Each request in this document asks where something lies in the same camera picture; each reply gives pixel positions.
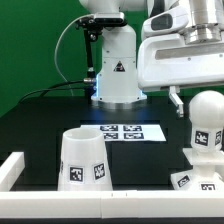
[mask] white cup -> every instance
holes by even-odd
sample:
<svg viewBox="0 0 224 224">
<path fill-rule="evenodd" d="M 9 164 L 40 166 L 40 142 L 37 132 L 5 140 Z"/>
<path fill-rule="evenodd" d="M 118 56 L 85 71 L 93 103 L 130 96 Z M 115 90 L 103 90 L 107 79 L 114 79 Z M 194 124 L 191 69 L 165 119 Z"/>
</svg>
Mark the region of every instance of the white cup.
<svg viewBox="0 0 224 224">
<path fill-rule="evenodd" d="M 103 133 L 75 128 L 63 133 L 58 191 L 111 191 Z"/>
</svg>

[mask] white panel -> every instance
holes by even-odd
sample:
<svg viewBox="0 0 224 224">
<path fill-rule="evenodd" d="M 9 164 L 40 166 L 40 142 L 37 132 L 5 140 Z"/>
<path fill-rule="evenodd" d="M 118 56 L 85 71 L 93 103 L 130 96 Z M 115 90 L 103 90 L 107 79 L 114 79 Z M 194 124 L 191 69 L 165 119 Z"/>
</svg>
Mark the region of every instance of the white panel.
<svg viewBox="0 0 224 224">
<path fill-rule="evenodd" d="M 138 217 L 136 194 L 128 191 L 102 193 L 102 218 L 120 217 Z"/>
<path fill-rule="evenodd" d="M 99 218 L 100 201 L 98 192 L 0 193 L 0 218 Z"/>
<path fill-rule="evenodd" d="M 0 191 L 9 191 L 24 168 L 24 153 L 12 153 L 0 167 Z"/>
</svg>

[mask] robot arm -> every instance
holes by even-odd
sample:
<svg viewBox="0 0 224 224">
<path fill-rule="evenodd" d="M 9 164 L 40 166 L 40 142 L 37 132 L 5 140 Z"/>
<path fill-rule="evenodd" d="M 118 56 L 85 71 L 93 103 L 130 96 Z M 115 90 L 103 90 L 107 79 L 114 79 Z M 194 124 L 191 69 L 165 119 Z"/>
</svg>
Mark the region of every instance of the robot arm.
<svg viewBox="0 0 224 224">
<path fill-rule="evenodd" d="M 154 6 L 154 0 L 79 0 L 91 13 L 111 13 L 123 11 L 144 11 L 148 8 L 149 15 Z"/>
<path fill-rule="evenodd" d="M 183 116 L 180 88 L 224 83 L 223 1 L 166 0 L 165 9 L 143 24 L 139 87 L 145 92 L 168 89 Z"/>
</svg>

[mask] green backdrop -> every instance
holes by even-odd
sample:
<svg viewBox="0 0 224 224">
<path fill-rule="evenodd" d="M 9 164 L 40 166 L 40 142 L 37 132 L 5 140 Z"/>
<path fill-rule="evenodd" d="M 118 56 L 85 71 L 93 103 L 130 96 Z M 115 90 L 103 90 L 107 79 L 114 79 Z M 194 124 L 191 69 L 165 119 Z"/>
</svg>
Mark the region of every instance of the green backdrop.
<svg viewBox="0 0 224 224">
<path fill-rule="evenodd" d="M 0 1 L 0 116 L 14 107 L 26 93 L 63 81 L 54 66 L 57 40 L 71 21 L 87 13 L 78 0 Z M 128 12 L 126 15 L 137 32 L 139 46 L 141 24 L 147 14 Z M 100 51 L 99 41 L 93 45 L 94 63 L 98 70 L 101 66 Z M 68 80 L 85 77 L 82 30 L 69 30 L 60 47 L 58 61 Z M 184 90 L 181 94 L 194 95 L 200 90 Z"/>
</svg>

